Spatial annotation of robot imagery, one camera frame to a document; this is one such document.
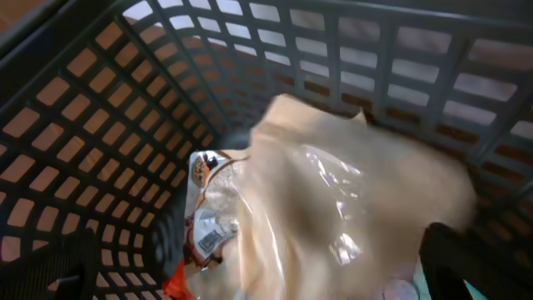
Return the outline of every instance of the laundry basket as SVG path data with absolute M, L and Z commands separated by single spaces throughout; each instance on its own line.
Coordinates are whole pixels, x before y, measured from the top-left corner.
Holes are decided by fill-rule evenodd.
M 2 264 L 29 268 L 71 238 L 90 297 L 161 298 L 189 154 L 245 147 L 271 97 L 291 93 L 463 160 L 480 199 L 470 237 L 530 268 L 532 13 L 519 0 L 56 1 L 0 38 Z M 11 295 L 66 268 L 34 268 Z

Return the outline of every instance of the plastic bag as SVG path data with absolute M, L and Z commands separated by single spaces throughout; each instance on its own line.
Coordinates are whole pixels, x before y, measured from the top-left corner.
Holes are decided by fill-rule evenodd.
M 227 274 L 250 299 L 368 299 L 412 279 L 425 227 L 461 230 L 464 168 L 425 147 L 282 95 L 252 130 Z
M 238 151 L 201 151 L 190 156 L 183 247 L 188 277 L 220 263 L 221 245 L 237 233 L 235 207 L 240 196 L 234 181 L 242 173 L 245 155 Z

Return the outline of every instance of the floor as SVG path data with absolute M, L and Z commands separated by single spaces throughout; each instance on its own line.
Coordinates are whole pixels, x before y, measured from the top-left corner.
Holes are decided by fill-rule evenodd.
M 0 1 L 0 34 L 44 0 Z

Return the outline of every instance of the beige cloth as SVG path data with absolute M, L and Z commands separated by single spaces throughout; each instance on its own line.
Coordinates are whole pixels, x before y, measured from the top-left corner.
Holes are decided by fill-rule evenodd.
M 278 97 L 252 131 L 228 277 L 251 299 L 367 299 L 412 278 L 425 227 L 462 229 L 459 163 L 403 137 Z

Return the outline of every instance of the black item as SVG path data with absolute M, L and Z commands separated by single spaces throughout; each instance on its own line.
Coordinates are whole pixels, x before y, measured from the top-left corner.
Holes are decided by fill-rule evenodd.
M 53 299 L 92 299 L 102 265 L 92 230 L 69 235 L 0 268 L 0 299 L 37 299 L 59 279 Z
M 465 281 L 490 300 L 533 299 L 533 277 L 526 270 L 443 224 L 426 229 L 420 260 L 432 300 L 472 299 Z

